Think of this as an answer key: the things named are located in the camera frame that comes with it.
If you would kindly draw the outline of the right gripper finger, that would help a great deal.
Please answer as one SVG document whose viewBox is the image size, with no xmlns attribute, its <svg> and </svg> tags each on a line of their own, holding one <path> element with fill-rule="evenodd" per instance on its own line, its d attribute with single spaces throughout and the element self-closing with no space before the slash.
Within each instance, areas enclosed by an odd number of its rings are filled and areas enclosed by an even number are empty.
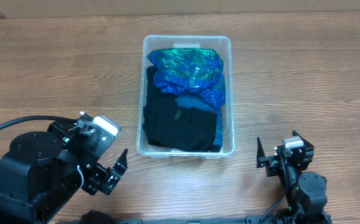
<svg viewBox="0 0 360 224">
<path fill-rule="evenodd" d="M 314 149 L 314 145 L 312 145 L 305 138 L 303 138 L 301 135 L 299 135 L 295 130 L 292 131 L 292 135 L 299 137 L 303 141 L 303 145 L 307 150 L 313 150 Z"/>
<path fill-rule="evenodd" d="M 263 146 L 262 146 L 262 143 L 261 143 L 261 140 L 259 137 L 257 138 L 257 156 L 256 156 L 256 158 L 257 158 L 256 167 L 257 168 L 264 167 L 265 163 L 266 163 L 266 157 L 265 157 Z"/>
</svg>

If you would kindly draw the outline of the black garment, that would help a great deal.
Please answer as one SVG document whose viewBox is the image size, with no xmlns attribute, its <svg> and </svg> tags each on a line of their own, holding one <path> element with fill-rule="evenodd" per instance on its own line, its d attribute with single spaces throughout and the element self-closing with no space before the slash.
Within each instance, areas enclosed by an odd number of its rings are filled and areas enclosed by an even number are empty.
<svg viewBox="0 0 360 224">
<path fill-rule="evenodd" d="M 165 93 L 162 93 L 161 90 L 153 84 L 154 75 L 156 71 L 157 69 L 153 65 L 147 68 L 147 80 L 148 80 L 147 94 L 146 94 L 147 102 L 166 96 Z"/>
<path fill-rule="evenodd" d="M 152 146 L 208 152 L 216 138 L 217 115 L 178 106 L 172 95 L 148 97 L 142 128 Z"/>
</svg>

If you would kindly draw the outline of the blue denim jeans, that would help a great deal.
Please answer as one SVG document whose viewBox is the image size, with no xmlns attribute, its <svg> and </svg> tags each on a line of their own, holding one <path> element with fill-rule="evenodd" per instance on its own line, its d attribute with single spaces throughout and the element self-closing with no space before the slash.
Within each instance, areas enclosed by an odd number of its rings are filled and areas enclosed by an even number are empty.
<svg viewBox="0 0 360 224">
<path fill-rule="evenodd" d="M 197 108 L 199 110 L 209 111 L 217 115 L 216 122 L 216 136 L 212 143 L 211 151 L 219 152 L 223 143 L 223 130 L 222 130 L 222 112 L 220 109 L 213 108 L 210 104 L 206 103 L 203 99 L 196 95 L 181 95 L 175 98 L 176 103 L 181 108 Z"/>
</svg>

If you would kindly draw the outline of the blue sequin fabric bundle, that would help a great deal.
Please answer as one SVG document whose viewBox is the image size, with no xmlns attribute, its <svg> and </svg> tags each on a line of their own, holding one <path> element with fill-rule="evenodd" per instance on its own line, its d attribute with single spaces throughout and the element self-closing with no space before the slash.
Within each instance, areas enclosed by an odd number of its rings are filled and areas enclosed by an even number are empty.
<svg viewBox="0 0 360 224">
<path fill-rule="evenodd" d="M 153 84 L 163 93 L 200 96 L 215 109 L 225 104 L 224 61 L 214 49 L 167 48 L 151 51 Z"/>
</svg>

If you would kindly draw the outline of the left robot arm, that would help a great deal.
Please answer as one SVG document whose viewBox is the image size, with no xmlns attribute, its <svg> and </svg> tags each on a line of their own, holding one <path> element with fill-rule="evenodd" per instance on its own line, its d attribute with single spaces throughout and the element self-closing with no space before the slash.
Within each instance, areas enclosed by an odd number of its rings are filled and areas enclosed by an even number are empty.
<svg viewBox="0 0 360 224">
<path fill-rule="evenodd" d="M 48 223 L 79 190 L 110 195 L 127 170 L 127 152 L 113 167 L 98 160 L 120 131 L 97 116 L 14 138 L 0 159 L 0 223 Z"/>
</svg>

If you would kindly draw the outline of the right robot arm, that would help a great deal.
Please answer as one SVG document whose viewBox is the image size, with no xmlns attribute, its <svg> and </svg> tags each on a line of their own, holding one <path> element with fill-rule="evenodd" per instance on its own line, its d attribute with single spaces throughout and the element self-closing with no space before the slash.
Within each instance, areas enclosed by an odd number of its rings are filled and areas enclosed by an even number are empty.
<svg viewBox="0 0 360 224">
<path fill-rule="evenodd" d="M 328 202 L 327 179 L 308 171 L 313 161 L 314 145 L 292 131 L 292 137 L 266 156 L 257 139 L 257 167 L 264 167 L 268 177 L 277 176 L 283 194 L 262 215 L 246 218 L 247 223 L 331 223 L 324 211 Z"/>
</svg>

